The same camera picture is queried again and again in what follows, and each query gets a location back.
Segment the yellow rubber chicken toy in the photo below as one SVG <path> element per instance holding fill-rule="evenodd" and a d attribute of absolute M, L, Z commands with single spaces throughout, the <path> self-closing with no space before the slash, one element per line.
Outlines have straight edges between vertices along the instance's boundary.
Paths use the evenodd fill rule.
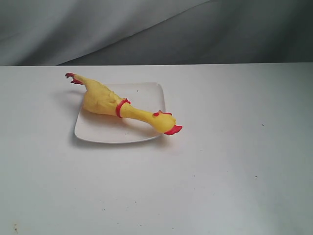
<path fill-rule="evenodd" d="M 169 136 L 180 132 L 183 128 L 177 125 L 176 119 L 171 113 L 161 110 L 152 113 L 137 109 L 131 105 L 127 98 L 121 98 L 107 86 L 96 80 L 71 72 L 66 73 L 65 77 L 71 78 L 72 84 L 85 86 L 86 92 L 83 98 L 83 108 L 86 111 L 97 115 L 139 120 L 151 125 L 157 132 Z"/>

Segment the white square plate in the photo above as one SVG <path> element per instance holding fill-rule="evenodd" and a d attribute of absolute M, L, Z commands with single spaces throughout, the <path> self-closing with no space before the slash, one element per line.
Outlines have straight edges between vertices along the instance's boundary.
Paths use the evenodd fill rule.
<path fill-rule="evenodd" d="M 166 111 L 164 93 L 156 82 L 108 84 L 107 87 L 131 104 L 148 112 Z M 161 136 L 142 121 L 97 115 L 81 108 L 74 128 L 75 136 L 83 141 L 122 144 L 153 140 Z"/>

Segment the grey backdrop cloth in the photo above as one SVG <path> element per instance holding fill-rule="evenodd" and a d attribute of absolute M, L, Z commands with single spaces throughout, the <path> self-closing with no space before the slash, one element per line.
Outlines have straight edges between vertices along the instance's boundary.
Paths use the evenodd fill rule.
<path fill-rule="evenodd" d="M 310 62 L 310 0 L 3 0 L 3 66 Z"/>

